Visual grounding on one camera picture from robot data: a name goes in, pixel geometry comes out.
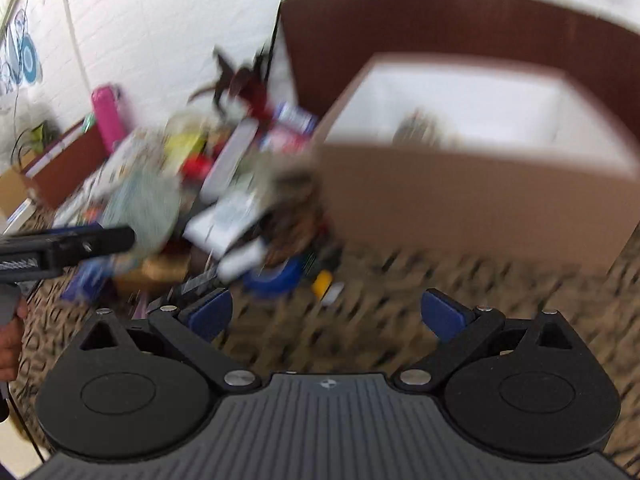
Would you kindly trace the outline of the person's left hand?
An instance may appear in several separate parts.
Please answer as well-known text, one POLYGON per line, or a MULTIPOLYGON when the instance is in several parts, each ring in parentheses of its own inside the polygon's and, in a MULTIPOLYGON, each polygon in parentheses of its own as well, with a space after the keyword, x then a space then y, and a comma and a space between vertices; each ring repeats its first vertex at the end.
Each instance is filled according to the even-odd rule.
POLYGON ((17 376, 18 362, 22 353, 24 322, 28 312, 28 304, 22 299, 12 321, 1 327, 0 380, 2 382, 13 382, 17 376))

